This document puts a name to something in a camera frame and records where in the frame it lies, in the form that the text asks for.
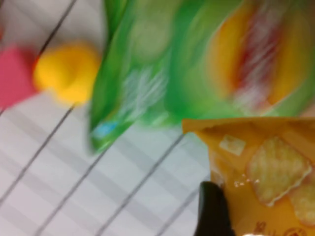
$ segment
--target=food image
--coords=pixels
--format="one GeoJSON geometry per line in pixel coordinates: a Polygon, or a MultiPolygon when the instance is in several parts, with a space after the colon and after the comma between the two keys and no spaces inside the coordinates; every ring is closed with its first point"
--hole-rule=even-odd
{"type": "Polygon", "coordinates": [[[294,213],[302,224],[315,227],[315,169],[289,193],[294,213]]]}
{"type": "Polygon", "coordinates": [[[236,236],[315,235],[313,127],[314,118],[183,121],[208,146],[210,182],[224,192],[236,236]]]}
{"type": "Polygon", "coordinates": [[[311,48],[311,30],[301,10],[244,1],[210,42],[210,78],[223,98],[264,110],[304,82],[311,48]]]}
{"type": "Polygon", "coordinates": [[[309,160],[275,136],[252,157],[247,176],[260,202],[271,207],[312,171],[309,160]]]}

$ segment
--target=chip bag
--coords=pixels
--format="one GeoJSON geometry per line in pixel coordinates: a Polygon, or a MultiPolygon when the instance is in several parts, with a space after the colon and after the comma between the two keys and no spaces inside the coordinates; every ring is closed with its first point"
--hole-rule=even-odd
{"type": "Polygon", "coordinates": [[[236,236],[315,235],[315,119],[185,120],[209,148],[236,236]]]}
{"type": "Polygon", "coordinates": [[[315,89],[305,5],[108,0],[113,37],[94,86],[93,147],[108,147],[135,122],[299,114],[315,89]]]}

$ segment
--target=cracker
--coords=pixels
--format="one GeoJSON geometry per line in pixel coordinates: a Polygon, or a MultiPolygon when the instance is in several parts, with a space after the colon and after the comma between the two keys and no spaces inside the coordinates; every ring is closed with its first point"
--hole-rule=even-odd
{"type": "Polygon", "coordinates": [[[312,171],[309,160],[277,136],[266,139],[247,167],[259,201],[269,207],[312,171]]]}
{"type": "Polygon", "coordinates": [[[315,169],[298,188],[290,191],[289,198],[301,223],[315,226],[315,169]]]}

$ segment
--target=white tiled surface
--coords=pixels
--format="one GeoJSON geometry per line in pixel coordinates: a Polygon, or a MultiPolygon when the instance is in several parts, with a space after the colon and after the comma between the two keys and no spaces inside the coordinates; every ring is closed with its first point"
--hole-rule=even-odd
{"type": "MultiPolygon", "coordinates": [[[[6,0],[2,46],[40,51],[71,5],[48,47],[85,39],[101,51],[101,4],[6,0]]],[[[0,115],[0,236],[193,235],[206,149],[189,136],[173,145],[177,128],[131,127],[98,158],[87,145],[88,107],[69,109],[42,93],[0,115]]]]}

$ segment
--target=red object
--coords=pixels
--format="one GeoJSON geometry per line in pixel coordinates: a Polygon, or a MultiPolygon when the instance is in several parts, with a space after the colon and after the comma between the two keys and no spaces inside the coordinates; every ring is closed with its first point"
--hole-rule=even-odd
{"type": "Polygon", "coordinates": [[[35,95],[32,67],[35,52],[29,48],[10,47],[0,52],[0,109],[5,109],[35,95]]]}

